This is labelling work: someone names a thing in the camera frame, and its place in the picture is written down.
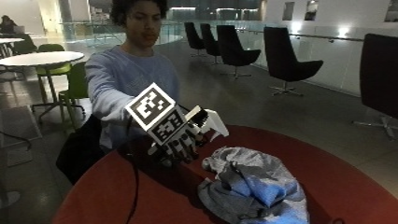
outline person in background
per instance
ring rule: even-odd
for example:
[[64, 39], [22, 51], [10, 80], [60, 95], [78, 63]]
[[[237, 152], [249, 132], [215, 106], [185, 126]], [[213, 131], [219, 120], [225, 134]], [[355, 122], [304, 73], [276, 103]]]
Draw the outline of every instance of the person in background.
[[102, 120], [100, 147], [110, 152], [127, 141], [147, 135], [138, 122], [127, 136], [127, 104], [155, 82], [179, 101], [180, 82], [175, 65], [154, 46], [162, 32], [167, 0], [114, 0], [111, 19], [124, 28], [120, 46], [95, 53], [86, 63], [92, 113]]
[[14, 26], [16, 26], [14, 20], [10, 18], [10, 16], [4, 15], [2, 17], [2, 23], [0, 23], [0, 33], [3, 34], [14, 34]]

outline crumpled cloth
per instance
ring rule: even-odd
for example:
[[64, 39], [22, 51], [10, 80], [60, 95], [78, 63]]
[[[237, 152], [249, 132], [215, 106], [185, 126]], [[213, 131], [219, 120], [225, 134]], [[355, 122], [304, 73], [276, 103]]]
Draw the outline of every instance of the crumpled cloth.
[[224, 147], [203, 160], [217, 174], [199, 185], [207, 208], [229, 223], [309, 223], [307, 197], [281, 160], [245, 147]]

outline red table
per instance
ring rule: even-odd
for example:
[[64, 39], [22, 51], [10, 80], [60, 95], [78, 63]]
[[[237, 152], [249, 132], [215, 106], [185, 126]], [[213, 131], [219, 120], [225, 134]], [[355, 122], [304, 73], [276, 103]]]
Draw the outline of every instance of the red table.
[[[215, 175], [200, 167], [201, 160], [224, 146], [248, 147], [277, 156], [304, 185], [311, 220], [328, 224], [343, 217], [349, 224], [396, 224], [398, 201], [355, 167], [320, 148], [279, 133], [228, 126], [231, 136], [219, 137], [200, 149], [200, 158], [167, 169], [146, 156], [150, 141], [136, 141], [140, 149], [139, 205], [130, 223], [224, 223], [201, 205], [197, 186]], [[134, 166], [124, 157], [127, 147], [111, 152], [87, 171], [74, 186], [55, 224], [124, 224], [135, 200]]]

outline black and white square marker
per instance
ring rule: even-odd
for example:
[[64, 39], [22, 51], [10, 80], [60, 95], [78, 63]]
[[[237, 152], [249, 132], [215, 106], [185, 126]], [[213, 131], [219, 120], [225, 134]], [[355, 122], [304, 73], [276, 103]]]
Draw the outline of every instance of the black and white square marker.
[[154, 136], [159, 144], [163, 144], [170, 137], [179, 131], [184, 125], [185, 117], [176, 109], [174, 110], [164, 119], [152, 127], [150, 134]]
[[162, 90], [156, 83], [142, 92], [126, 109], [143, 128], [148, 129], [162, 120], [163, 116], [176, 106], [175, 100]]

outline robotic hand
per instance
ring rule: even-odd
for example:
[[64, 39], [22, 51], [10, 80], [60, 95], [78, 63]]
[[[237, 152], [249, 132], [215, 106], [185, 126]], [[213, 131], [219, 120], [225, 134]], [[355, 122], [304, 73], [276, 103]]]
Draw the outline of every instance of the robotic hand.
[[216, 111], [196, 106], [183, 115], [180, 106], [155, 83], [126, 109], [155, 140], [148, 155], [156, 161], [189, 163], [199, 158], [197, 147], [208, 142], [207, 132], [216, 131], [211, 141], [229, 134]]

